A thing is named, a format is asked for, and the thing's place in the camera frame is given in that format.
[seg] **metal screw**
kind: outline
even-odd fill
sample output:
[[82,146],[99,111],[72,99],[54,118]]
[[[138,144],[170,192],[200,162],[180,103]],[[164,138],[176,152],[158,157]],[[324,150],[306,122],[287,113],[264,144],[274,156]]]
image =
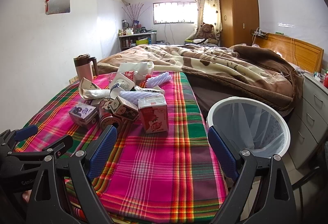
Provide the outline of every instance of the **metal screw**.
[[75,153],[76,156],[83,156],[84,155],[84,151],[83,150],[79,150]]
[[251,153],[248,150],[244,149],[241,151],[241,154],[244,156],[249,156]]
[[274,158],[276,161],[280,161],[280,160],[281,160],[280,155],[274,155],[273,158]]
[[51,155],[47,155],[47,156],[44,158],[44,161],[45,161],[45,162],[48,162],[48,161],[50,161],[50,160],[52,160],[52,156],[51,156]]

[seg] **patterned curtain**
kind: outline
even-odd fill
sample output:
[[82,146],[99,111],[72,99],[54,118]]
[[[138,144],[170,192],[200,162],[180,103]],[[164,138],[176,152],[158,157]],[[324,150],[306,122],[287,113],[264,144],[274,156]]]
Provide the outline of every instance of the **patterned curtain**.
[[204,23],[212,24],[214,26],[213,32],[217,36],[222,31],[221,12],[219,0],[196,0],[198,7],[198,19],[196,32],[188,39],[193,40],[199,31],[200,26]]

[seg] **drawer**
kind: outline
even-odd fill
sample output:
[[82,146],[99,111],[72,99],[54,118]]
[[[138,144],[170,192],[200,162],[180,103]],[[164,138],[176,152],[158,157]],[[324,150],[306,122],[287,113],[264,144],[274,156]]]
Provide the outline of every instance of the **drawer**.
[[288,127],[291,136],[288,151],[295,168],[298,169],[311,156],[318,144],[297,114],[291,116]]
[[302,119],[316,142],[319,143],[326,134],[327,123],[305,99],[302,99],[301,103],[295,108],[295,113]]
[[328,123],[328,95],[307,78],[304,79],[303,98]]

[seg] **wooden headboard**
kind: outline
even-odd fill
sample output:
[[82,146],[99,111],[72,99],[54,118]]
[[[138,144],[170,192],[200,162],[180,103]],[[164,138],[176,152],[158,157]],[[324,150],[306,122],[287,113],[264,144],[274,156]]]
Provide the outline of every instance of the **wooden headboard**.
[[323,49],[283,35],[268,34],[268,39],[256,37],[255,44],[281,54],[288,62],[309,72],[321,72]]

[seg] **trash can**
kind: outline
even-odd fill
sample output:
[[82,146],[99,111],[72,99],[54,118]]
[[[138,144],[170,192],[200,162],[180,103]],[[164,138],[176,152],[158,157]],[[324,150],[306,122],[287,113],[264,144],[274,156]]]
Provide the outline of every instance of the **trash can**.
[[206,125],[216,125],[218,134],[254,156],[283,157],[290,144],[287,123],[278,112],[249,98],[229,97],[217,102],[208,113]]

